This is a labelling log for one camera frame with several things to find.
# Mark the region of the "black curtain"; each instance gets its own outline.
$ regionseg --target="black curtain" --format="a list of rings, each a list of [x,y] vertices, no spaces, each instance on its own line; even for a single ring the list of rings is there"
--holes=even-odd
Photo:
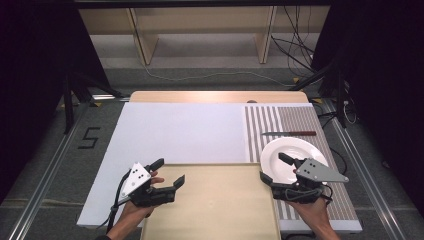
[[[0,36],[3,201],[49,126],[65,76],[77,71],[109,83],[77,9],[6,0]]]
[[[358,116],[424,216],[424,194],[420,191],[424,180],[424,14],[417,1],[368,3],[352,8],[343,6],[344,2],[335,3],[312,66],[321,69],[329,64],[340,49],[341,36],[358,23],[354,16],[367,11],[353,36],[356,44],[343,55],[340,70],[350,84],[349,97]]]

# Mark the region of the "wooden cutting board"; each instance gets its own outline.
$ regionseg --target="wooden cutting board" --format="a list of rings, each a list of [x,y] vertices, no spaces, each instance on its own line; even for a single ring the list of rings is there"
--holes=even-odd
[[[260,164],[172,164],[159,169],[170,186],[185,175],[174,203],[146,219],[142,240],[280,240],[271,190]]]

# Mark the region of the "wooden edge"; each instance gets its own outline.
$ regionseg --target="wooden edge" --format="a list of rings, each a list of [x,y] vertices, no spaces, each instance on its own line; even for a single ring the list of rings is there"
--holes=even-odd
[[[161,103],[308,103],[295,91],[136,91],[130,102]]]

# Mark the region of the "metal rail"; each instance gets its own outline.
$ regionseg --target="metal rail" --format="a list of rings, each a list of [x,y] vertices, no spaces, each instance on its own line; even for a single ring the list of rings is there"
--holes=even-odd
[[[325,106],[330,112],[336,111],[331,101],[328,99],[324,100]],[[367,166],[365,165],[362,157],[360,156],[358,150],[355,147],[347,129],[342,128],[339,121],[332,120],[332,124],[336,129],[337,135],[339,136],[343,146],[346,149],[347,154],[349,155],[352,164],[358,173],[359,179],[364,185],[365,191],[368,194],[368,197],[371,200],[380,220],[386,229],[387,234],[390,239],[406,239],[404,232],[402,231],[393,211],[390,209],[386,199],[379,190],[374,178],[369,172]]]
[[[9,235],[9,240],[18,240],[24,239],[26,234],[28,233],[29,228],[35,218],[35,215],[40,208],[40,205],[50,188],[51,183],[56,176],[57,170],[59,169],[63,159],[65,158],[66,152],[68,151],[70,142],[72,141],[75,130],[78,128],[78,124],[81,121],[82,116],[86,113],[88,109],[89,103],[81,103],[78,107],[78,112],[76,114],[77,120],[75,124],[70,129],[68,134],[66,134],[62,141],[60,142],[59,147],[57,148],[52,160],[50,161],[49,166],[47,167],[43,177],[30,200],[28,201],[23,213],[19,217],[18,221],[15,224],[15,227],[11,231]]]

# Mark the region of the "white plate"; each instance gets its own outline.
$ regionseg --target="white plate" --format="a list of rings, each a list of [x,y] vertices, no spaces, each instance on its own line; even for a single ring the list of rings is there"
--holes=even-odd
[[[280,152],[299,160],[313,158],[328,167],[324,155],[309,142],[293,137],[278,138],[269,142],[261,154],[262,171],[270,176],[275,183],[291,184],[297,180],[293,173],[295,166],[290,166],[280,160],[278,158]]]

